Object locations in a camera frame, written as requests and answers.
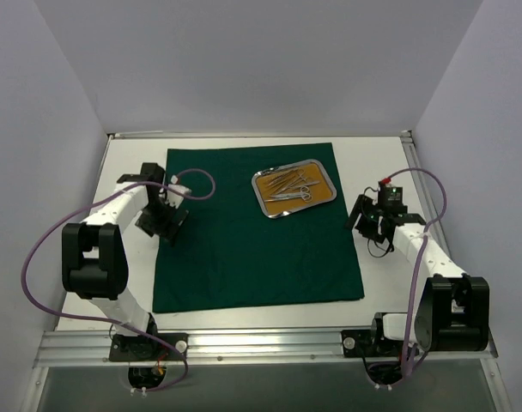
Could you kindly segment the green surgical cloth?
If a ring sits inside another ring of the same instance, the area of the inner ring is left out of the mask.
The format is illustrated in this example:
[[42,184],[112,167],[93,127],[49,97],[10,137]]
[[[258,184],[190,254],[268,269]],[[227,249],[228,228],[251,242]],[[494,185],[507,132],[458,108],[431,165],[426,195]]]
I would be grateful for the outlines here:
[[329,143],[228,149],[171,149],[167,172],[191,188],[174,244],[159,244],[153,310],[190,312],[360,300],[361,269],[342,196],[279,219],[265,216],[255,172],[319,161],[340,181]]

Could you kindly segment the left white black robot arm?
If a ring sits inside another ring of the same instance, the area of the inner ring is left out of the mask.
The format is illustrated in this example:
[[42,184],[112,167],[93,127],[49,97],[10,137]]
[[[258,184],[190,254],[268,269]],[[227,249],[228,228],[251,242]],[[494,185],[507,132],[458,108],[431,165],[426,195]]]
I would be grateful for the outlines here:
[[79,223],[62,230],[64,289],[97,306],[116,321],[114,329],[130,338],[128,348],[140,360],[153,358],[160,347],[157,326],[128,288],[130,270],[122,235],[134,224],[150,238],[174,242],[188,216],[179,207],[191,189],[172,176],[164,189],[165,170],[142,164],[139,174],[124,174],[112,198]]

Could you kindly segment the metal tray yellow liner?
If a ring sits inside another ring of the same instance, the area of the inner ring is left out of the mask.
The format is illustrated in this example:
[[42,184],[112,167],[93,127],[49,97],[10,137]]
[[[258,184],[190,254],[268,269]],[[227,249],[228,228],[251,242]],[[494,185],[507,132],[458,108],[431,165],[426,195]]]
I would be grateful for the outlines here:
[[[313,200],[310,203],[305,203],[300,199],[266,203],[264,200],[268,199],[270,195],[282,193],[280,190],[290,182],[291,179],[284,182],[282,185],[273,187],[267,187],[265,185],[266,182],[280,174],[287,173],[294,169],[302,169],[307,176],[319,180],[317,185],[308,186],[313,195]],[[305,209],[333,202],[337,198],[337,189],[331,181],[331,177],[325,170],[323,164],[314,159],[289,163],[279,167],[271,167],[256,172],[252,176],[251,183],[253,192],[263,214],[270,219],[283,218]]]

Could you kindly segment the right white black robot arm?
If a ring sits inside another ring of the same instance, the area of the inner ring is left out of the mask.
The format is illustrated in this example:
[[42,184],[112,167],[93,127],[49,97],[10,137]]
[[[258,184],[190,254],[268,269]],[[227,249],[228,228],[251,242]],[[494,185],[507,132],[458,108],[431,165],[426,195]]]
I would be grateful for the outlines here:
[[405,312],[375,314],[367,333],[370,349],[387,354],[407,341],[428,351],[483,351],[489,343],[489,284],[446,255],[423,217],[409,212],[401,187],[383,180],[376,194],[358,196],[345,227],[384,245],[385,253],[401,253],[424,284],[409,295]]

